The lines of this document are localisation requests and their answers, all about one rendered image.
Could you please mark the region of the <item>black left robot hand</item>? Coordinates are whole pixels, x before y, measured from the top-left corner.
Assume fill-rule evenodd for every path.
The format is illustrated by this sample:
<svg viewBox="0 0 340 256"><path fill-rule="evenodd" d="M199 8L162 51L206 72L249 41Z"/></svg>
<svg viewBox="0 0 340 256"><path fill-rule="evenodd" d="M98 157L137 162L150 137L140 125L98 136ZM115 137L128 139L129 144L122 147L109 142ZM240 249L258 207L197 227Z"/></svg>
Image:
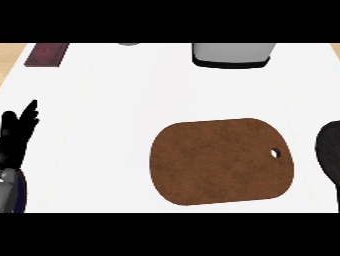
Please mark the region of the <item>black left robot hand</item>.
<svg viewBox="0 0 340 256"><path fill-rule="evenodd" d="M35 126L38 124L36 100L25 107L20 116L4 111L0 124L0 171L5 168L20 169L25 150Z"/></svg>

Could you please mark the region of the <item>brown wooden cutting board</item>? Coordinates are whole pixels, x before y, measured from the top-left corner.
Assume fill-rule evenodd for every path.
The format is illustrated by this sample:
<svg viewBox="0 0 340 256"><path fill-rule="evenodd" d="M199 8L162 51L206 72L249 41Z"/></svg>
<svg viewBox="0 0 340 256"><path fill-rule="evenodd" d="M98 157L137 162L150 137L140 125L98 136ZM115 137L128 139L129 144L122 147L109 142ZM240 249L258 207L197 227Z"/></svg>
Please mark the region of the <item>brown wooden cutting board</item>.
<svg viewBox="0 0 340 256"><path fill-rule="evenodd" d="M276 198L293 178L282 135L252 118L166 126L152 143L149 170L159 195L177 205Z"/></svg>

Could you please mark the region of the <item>dark red rectangular board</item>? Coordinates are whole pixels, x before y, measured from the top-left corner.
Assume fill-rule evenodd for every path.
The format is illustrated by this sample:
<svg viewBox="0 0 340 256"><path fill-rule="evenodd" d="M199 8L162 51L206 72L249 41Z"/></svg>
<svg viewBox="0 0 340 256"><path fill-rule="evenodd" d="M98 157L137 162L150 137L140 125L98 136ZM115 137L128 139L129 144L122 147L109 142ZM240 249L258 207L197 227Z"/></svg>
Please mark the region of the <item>dark red rectangular board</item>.
<svg viewBox="0 0 340 256"><path fill-rule="evenodd" d="M67 43L36 43L23 65L26 67L57 67L60 65Z"/></svg>

